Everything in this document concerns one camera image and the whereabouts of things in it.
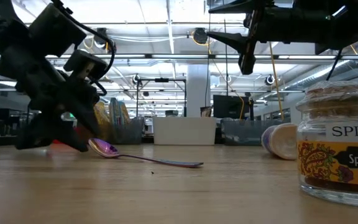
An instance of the desk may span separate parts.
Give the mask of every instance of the desk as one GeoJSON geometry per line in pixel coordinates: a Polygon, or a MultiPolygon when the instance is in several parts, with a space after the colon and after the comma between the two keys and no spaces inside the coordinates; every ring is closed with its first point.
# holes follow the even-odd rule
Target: desk
{"type": "Polygon", "coordinates": [[[357,207],[300,192],[296,162],[261,147],[118,148],[205,165],[103,159],[63,145],[0,147],[0,223],[358,223],[357,207]]]}

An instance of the white pillar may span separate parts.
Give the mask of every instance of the white pillar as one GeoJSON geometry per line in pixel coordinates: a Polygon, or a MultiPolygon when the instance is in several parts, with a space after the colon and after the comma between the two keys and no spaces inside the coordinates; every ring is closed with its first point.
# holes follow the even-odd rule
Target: white pillar
{"type": "Polygon", "coordinates": [[[189,65],[187,68],[187,117],[201,116],[200,108],[211,106],[211,85],[207,65],[189,65]]]}

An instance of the yellow label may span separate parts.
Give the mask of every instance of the yellow label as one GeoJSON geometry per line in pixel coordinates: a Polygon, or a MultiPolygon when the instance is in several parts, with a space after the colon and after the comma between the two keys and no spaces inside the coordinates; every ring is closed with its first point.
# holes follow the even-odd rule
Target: yellow label
{"type": "Polygon", "coordinates": [[[298,141],[298,169],[306,177],[358,184],[358,142],[298,141]]]}

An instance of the glass jar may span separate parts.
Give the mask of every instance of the glass jar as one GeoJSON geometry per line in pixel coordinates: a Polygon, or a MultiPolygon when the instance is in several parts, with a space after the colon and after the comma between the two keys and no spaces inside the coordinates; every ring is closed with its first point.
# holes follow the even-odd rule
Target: glass jar
{"type": "Polygon", "coordinates": [[[319,82],[297,103],[300,187],[333,202],[358,205],[358,83],[319,82]]]}

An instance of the white storage bin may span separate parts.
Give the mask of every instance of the white storage bin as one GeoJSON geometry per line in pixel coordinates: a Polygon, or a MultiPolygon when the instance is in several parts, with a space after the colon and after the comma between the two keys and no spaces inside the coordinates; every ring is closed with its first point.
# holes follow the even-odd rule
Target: white storage bin
{"type": "Polygon", "coordinates": [[[215,118],[153,118],[154,144],[210,146],[215,143],[215,118]]]}

